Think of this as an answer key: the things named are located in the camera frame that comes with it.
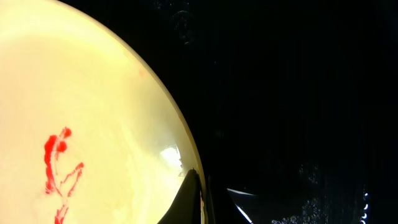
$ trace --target cream plate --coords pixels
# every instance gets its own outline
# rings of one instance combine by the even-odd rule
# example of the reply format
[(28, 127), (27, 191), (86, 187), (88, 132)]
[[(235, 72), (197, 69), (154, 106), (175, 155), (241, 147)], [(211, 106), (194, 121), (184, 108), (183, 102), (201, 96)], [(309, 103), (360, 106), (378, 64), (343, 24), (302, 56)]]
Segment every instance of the cream plate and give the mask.
[(133, 49), (63, 3), (0, 0), (0, 223), (157, 223), (192, 168), (205, 189)]

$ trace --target red liquid smear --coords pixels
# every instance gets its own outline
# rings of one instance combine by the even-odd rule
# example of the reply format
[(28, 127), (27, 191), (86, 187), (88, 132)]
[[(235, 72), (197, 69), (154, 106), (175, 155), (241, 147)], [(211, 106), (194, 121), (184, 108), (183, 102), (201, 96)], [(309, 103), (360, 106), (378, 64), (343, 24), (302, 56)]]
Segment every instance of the red liquid smear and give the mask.
[(139, 76), (140, 76), (140, 77), (144, 77), (144, 76), (145, 76), (145, 72), (142, 71), (141, 69), (139, 70)]
[[(47, 181), (45, 183), (45, 193), (46, 194), (52, 194), (55, 191), (57, 191), (58, 195), (61, 196), (63, 205), (60, 210), (57, 209), (57, 214), (55, 216), (55, 224), (62, 224), (63, 219), (65, 218), (65, 215), (68, 212), (69, 206), (68, 206), (68, 198), (72, 196), (72, 193), (76, 187), (77, 182), (79, 181), (82, 173), (83, 173), (83, 168), (84, 164), (81, 162), (79, 163), (75, 169), (70, 172), (63, 181), (58, 183), (58, 172), (57, 172), (57, 166), (56, 163), (58, 162), (58, 157), (60, 153), (64, 153), (68, 147), (65, 142), (66, 138), (69, 138), (72, 135), (72, 131), (69, 128), (64, 128), (59, 136), (56, 135), (51, 135), (49, 137), (49, 140), (44, 145), (44, 150), (45, 150), (45, 155), (44, 155), (44, 162), (45, 165), (47, 166), (45, 169), (45, 173), (47, 175)], [(68, 191), (68, 194), (62, 195), (61, 194), (61, 189), (62, 185), (73, 175), (76, 175), (76, 180), (75, 183), (73, 183), (71, 189)]]

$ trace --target dark surface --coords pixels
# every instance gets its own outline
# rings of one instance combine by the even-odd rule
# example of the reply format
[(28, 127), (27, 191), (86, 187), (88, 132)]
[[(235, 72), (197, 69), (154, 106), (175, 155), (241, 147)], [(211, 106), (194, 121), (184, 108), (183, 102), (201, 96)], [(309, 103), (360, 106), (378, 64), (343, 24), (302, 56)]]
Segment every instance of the dark surface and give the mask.
[(208, 224), (236, 223), (249, 224), (235, 206), (230, 197), (222, 177), (214, 178), (212, 175), (207, 180), (207, 213)]
[[(187, 120), (206, 176), (222, 175), (225, 186), (281, 209), (325, 194), (339, 200), (336, 211), (362, 207), (365, 188), (368, 223), (383, 223), (397, 147), (396, 3), (65, 2), (155, 71)], [(188, 28), (176, 31), (171, 18), (181, 10)], [(299, 175), (302, 164), (319, 168), (318, 185)], [(329, 223), (359, 223), (346, 214)]]
[(200, 224), (200, 181), (195, 170), (189, 170), (169, 210), (159, 224)]

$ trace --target plate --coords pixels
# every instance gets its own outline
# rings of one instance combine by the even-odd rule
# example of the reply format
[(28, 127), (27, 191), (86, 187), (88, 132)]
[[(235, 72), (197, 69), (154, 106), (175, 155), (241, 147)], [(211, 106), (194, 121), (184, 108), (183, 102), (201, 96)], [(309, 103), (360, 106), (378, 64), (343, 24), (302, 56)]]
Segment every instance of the plate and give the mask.
[(157, 223), (189, 128), (118, 36), (57, 1), (0, 1), (0, 223)]

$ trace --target black object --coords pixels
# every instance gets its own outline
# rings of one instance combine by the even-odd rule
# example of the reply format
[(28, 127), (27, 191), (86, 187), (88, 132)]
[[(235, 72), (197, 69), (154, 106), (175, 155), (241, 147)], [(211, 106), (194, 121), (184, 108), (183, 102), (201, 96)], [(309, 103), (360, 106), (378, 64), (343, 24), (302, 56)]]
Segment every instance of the black object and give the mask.
[(159, 224), (200, 224), (200, 191), (199, 175), (192, 169)]

